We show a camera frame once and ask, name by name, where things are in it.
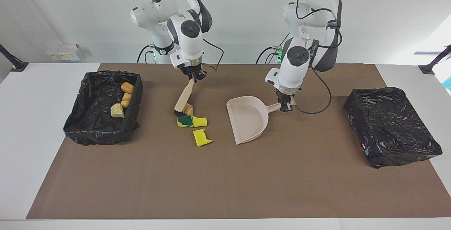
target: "blue object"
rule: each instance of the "blue object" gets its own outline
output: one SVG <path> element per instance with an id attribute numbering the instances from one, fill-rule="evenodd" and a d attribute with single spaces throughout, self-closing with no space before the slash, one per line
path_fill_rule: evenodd
<path id="1" fill-rule="evenodd" d="M 445 82 L 443 82 L 443 86 L 446 87 L 448 90 L 451 90 L 451 77 L 447 79 Z"/>

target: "wooden handle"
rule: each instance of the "wooden handle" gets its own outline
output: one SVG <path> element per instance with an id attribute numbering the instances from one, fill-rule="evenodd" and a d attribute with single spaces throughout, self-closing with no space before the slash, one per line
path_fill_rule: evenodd
<path id="1" fill-rule="evenodd" d="M 174 110 L 177 112 L 182 112 L 183 108 L 185 108 L 186 103 L 188 102 L 188 99 L 190 98 L 191 92 L 193 91 L 193 85 L 194 85 L 194 79 L 190 79 L 190 82 L 186 85 L 185 89 L 183 90 L 182 94 L 179 97 L 179 100 L 177 101 Z"/>

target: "stand base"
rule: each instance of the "stand base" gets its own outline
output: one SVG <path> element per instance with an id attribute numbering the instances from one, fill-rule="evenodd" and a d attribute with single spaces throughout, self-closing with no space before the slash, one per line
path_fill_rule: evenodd
<path id="1" fill-rule="evenodd" d="M 28 62 L 22 62 L 21 64 L 23 64 L 24 66 L 22 66 L 22 67 L 19 68 L 19 69 L 12 68 L 11 71 L 12 71 L 12 72 L 22 72 L 22 71 L 25 70 L 25 68 L 27 67 Z"/>
<path id="2" fill-rule="evenodd" d="M 435 75 L 435 73 L 432 70 L 429 71 L 429 70 L 425 69 L 427 67 L 427 65 L 419 65 L 418 67 L 424 74 Z"/>

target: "box covered in black plastic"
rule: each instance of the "box covered in black plastic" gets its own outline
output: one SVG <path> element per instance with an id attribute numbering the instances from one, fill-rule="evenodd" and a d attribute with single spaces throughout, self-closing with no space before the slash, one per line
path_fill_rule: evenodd
<path id="1" fill-rule="evenodd" d="M 345 102 L 371 166 L 401 166 L 441 155 L 403 90 L 395 87 L 355 89 Z"/>
<path id="2" fill-rule="evenodd" d="M 110 108 L 121 102 L 124 82 L 134 85 L 132 99 L 129 107 L 124 108 L 124 118 L 113 118 Z M 82 145 L 113 145 L 129 141 L 139 126 L 137 115 L 141 98 L 139 74 L 122 71 L 86 73 L 63 130 L 67 137 Z"/>

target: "black stand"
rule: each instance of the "black stand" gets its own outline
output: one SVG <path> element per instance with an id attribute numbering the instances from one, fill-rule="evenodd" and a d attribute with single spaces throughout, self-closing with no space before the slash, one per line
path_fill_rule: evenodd
<path id="1" fill-rule="evenodd" d="M 28 65 L 28 62 L 22 62 L 19 58 L 16 58 L 8 50 L 6 50 L 1 44 L 0 53 L 2 53 L 13 64 L 13 68 L 11 69 L 12 72 L 21 72 L 25 70 Z"/>
<path id="2" fill-rule="evenodd" d="M 444 57 L 446 57 L 450 52 L 451 52 L 451 45 L 446 47 L 446 49 L 443 52 L 441 52 L 430 64 L 419 65 L 418 67 L 424 74 L 435 74 L 432 71 L 432 68 L 434 67 L 434 65 L 438 64 L 438 62 L 440 62 L 440 60 L 442 60 Z"/>

